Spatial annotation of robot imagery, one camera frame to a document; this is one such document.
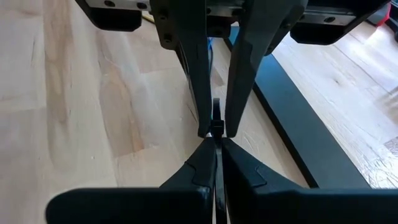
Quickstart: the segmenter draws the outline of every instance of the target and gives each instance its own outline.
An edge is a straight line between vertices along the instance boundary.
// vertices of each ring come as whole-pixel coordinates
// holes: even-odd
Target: black object
[[[386,24],[394,31],[394,38],[398,42],[398,1],[391,1],[390,18]]]
[[[232,49],[239,28],[225,39]],[[274,56],[262,59],[253,90],[310,187],[370,189]]]
[[[120,9],[109,2],[104,2],[108,7],[104,9],[89,7],[85,0],[76,1],[101,29],[133,31],[141,24],[140,11]],[[160,44],[178,55],[197,109],[198,135],[204,140],[159,188],[72,190],[51,200],[46,209],[47,222],[211,223],[214,194],[217,223],[226,223],[227,206],[231,223],[336,223],[345,220],[396,223],[396,190],[302,189],[229,138],[222,138],[224,121],[220,102],[214,100],[211,108],[208,75],[207,38],[209,35],[227,37],[230,32],[227,26],[238,21],[242,31],[232,50],[225,111],[226,133],[233,137],[263,55],[270,54],[292,27],[295,27],[292,36],[298,42],[330,44],[363,21],[366,14],[377,10],[382,2],[384,0],[361,1],[361,4],[345,0],[309,0],[309,7],[322,6],[328,10],[313,8],[306,12],[307,0],[245,0],[231,16],[222,18],[211,17],[213,12],[206,0],[151,0]],[[139,10],[148,8],[143,2],[136,6]],[[323,12],[333,14],[329,12],[331,7],[344,10],[347,7],[354,13],[348,15],[354,17],[353,20],[331,25],[338,19],[326,20],[322,15]],[[308,20],[306,15],[315,21]]]
[[[224,196],[232,224],[398,221],[397,190],[303,189],[220,138],[219,105],[215,100],[215,137],[205,138],[158,189],[72,190],[51,200],[47,223],[211,223],[213,192],[217,223],[226,223]]]
[[[141,25],[141,11],[104,3],[90,7],[76,0],[100,29],[134,31]],[[263,55],[270,54],[282,38],[290,35],[303,44],[332,44],[385,5],[388,0],[151,0],[161,46],[174,50],[188,78],[198,116],[198,135],[206,136],[211,120],[210,78],[207,74],[207,37],[228,38],[230,24],[238,21],[241,32],[231,56],[226,100],[226,133],[238,130],[248,94]],[[231,14],[214,16],[234,9]]]

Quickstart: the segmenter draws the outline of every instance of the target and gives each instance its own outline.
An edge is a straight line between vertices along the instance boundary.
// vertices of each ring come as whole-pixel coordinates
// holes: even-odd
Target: wooden table
[[[4,0],[0,30],[1,223],[43,223],[46,203],[77,187],[159,186],[201,142],[183,70],[152,24],[105,32],[73,1]],[[274,55],[368,181],[392,187],[398,51],[385,27],[373,32],[329,47],[287,37]],[[223,102],[222,40],[214,57]],[[306,186],[254,94],[234,141]]]

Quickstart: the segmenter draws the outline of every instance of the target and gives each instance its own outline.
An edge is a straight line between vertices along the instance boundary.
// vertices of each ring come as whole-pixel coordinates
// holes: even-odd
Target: black strip
[[[398,42],[398,2],[391,1],[390,18],[386,21],[386,25],[394,31],[394,38]]]
[[[229,47],[238,32],[231,29]],[[370,188],[273,55],[262,59],[253,90],[310,187]]]

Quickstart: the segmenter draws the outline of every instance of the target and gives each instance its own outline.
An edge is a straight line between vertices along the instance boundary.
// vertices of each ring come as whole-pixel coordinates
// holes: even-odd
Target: yellow wire
[[[142,15],[142,18],[145,19],[148,22],[153,23],[153,24],[155,23],[155,20],[154,20],[154,18],[152,16]]]

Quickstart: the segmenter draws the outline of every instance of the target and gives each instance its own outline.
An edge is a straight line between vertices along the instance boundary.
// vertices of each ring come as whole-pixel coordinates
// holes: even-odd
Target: black mount
[[[134,31],[142,12],[90,6],[101,0],[75,0],[100,29]],[[336,42],[389,0],[150,0],[145,5],[154,17],[160,44],[174,50],[189,83],[198,118],[198,136],[211,128],[211,88],[208,73],[208,37],[228,38],[231,24],[240,31],[228,70],[225,106],[226,136],[235,137],[263,56],[269,55],[290,32],[298,43],[328,45]],[[211,15],[211,8],[234,9],[231,15]]]
[[[396,223],[396,190],[304,189],[221,138],[220,101],[211,133],[159,188],[78,189],[47,206],[49,224],[62,223]]]
[[[386,21],[392,31],[394,31],[394,38],[398,42],[398,1],[391,1],[390,18]]]

